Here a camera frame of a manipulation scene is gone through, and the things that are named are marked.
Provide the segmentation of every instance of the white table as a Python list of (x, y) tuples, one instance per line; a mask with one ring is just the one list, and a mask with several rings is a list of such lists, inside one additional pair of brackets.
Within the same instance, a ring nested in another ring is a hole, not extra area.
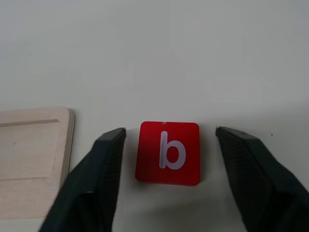
[[(215, 127), (261, 138), (309, 188), (308, 10), (306, 0), (4, 0), (0, 110), (72, 108), (71, 169), (102, 133), (128, 129), (115, 232), (244, 232)], [(200, 185), (135, 180), (146, 120), (200, 125)]]

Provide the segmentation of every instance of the white letter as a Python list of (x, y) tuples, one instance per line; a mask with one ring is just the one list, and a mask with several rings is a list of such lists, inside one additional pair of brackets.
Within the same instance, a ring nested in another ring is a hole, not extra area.
[[(165, 168), (168, 166), (170, 169), (177, 170), (180, 169), (185, 162), (185, 148), (184, 145), (177, 141), (171, 141), (168, 143), (168, 133), (166, 131), (161, 132), (161, 143), (160, 143), (160, 168)], [(175, 163), (171, 163), (168, 161), (168, 149), (174, 146), (178, 149), (178, 160)]]

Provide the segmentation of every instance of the wooden tray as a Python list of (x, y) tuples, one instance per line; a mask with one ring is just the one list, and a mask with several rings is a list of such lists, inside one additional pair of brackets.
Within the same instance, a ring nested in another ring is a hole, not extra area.
[(65, 107), (0, 112), (0, 219), (46, 216), (68, 174), (73, 127)]

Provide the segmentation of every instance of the textured black rubber pad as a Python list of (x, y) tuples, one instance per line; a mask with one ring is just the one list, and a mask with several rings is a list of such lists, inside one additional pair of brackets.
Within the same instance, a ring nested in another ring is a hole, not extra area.
[(248, 232), (309, 232), (309, 193), (296, 177), (258, 138), (225, 127), (216, 135)]
[(63, 184), (40, 232), (110, 232), (126, 131), (98, 138)]

